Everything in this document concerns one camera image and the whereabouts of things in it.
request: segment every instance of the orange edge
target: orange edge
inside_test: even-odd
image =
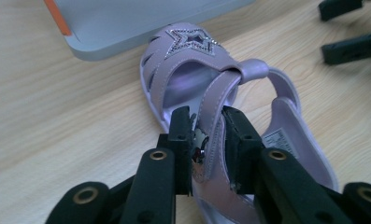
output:
[[[59,27],[61,33],[63,35],[71,35],[71,30],[66,24],[64,17],[61,14],[60,9],[57,7],[54,0],[45,0],[45,4],[48,7],[51,16],[53,16],[53,19],[56,21],[57,26]]]

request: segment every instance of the wood grain surface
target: wood grain surface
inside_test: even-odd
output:
[[[257,0],[201,25],[235,59],[259,58],[291,77],[340,188],[371,183],[371,59],[328,66],[320,52],[371,33],[371,2],[329,22],[318,3]],[[0,223],[44,223],[77,184],[113,187],[136,172],[162,132],[139,83],[145,49],[81,61],[43,1],[0,0]],[[262,133],[274,96],[269,82],[253,81],[234,107]],[[203,223],[192,198],[177,197],[177,223]]]

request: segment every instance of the star decoration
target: star decoration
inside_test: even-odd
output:
[[[214,46],[220,44],[212,39],[203,29],[178,29],[166,31],[174,42],[165,55],[165,58],[172,56],[185,49],[194,49],[199,52],[214,56]]]

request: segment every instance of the lavender sandal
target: lavender sandal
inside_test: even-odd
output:
[[[335,175],[301,117],[290,79],[260,60],[237,62],[202,28],[189,23],[165,27],[141,58],[141,83],[150,108],[167,132],[171,112],[183,105],[197,115],[194,144],[204,150],[193,161],[193,196],[207,223],[258,223],[252,195],[231,190],[224,140],[224,105],[237,86],[268,77],[276,89],[272,120],[262,135],[266,147],[290,151],[320,184],[337,189]]]

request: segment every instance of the gray plastic tray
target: gray plastic tray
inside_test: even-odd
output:
[[[78,58],[102,60],[138,45],[169,23],[198,23],[254,0],[55,0]]]

